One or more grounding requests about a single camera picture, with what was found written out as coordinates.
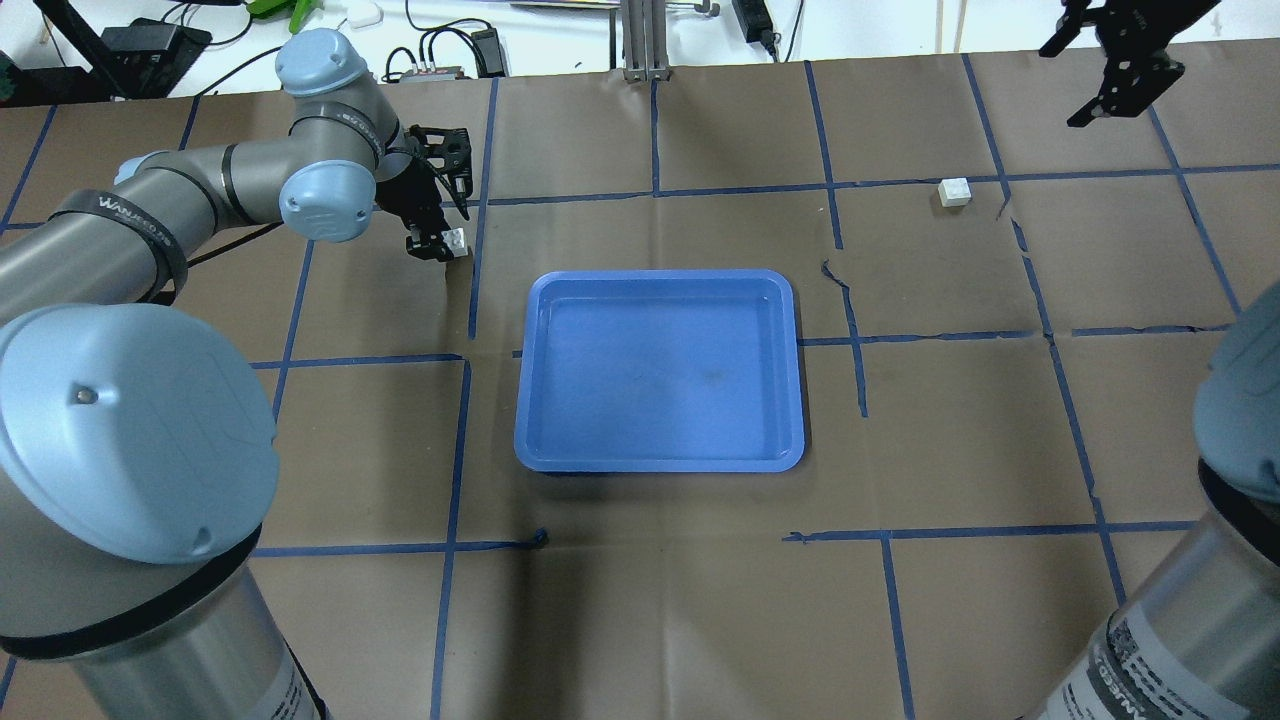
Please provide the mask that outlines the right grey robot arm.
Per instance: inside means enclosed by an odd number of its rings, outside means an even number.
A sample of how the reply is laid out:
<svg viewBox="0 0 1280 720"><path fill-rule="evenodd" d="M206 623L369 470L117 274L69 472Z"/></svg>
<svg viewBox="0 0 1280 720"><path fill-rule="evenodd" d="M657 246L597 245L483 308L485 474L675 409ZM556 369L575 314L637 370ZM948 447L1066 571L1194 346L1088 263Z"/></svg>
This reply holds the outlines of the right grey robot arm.
<svg viewBox="0 0 1280 720"><path fill-rule="evenodd" d="M1033 719L1279 715L1279 288L1210 359L1193 407L1208 509L1091 637Z"/></svg>

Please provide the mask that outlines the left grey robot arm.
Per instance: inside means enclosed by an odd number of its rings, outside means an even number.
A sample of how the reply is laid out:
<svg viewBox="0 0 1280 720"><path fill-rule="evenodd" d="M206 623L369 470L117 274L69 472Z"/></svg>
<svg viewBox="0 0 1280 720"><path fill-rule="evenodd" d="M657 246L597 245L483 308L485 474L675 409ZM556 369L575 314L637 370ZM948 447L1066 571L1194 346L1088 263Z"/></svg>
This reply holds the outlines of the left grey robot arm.
<svg viewBox="0 0 1280 720"><path fill-rule="evenodd" d="M169 306L223 231L468 245L406 127L337 29L276 53L273 141L160 151L69 195L3 250L3 651L68 664L110 719L329 719L248 559L276 493L276 420L238 348Z"/></svg>

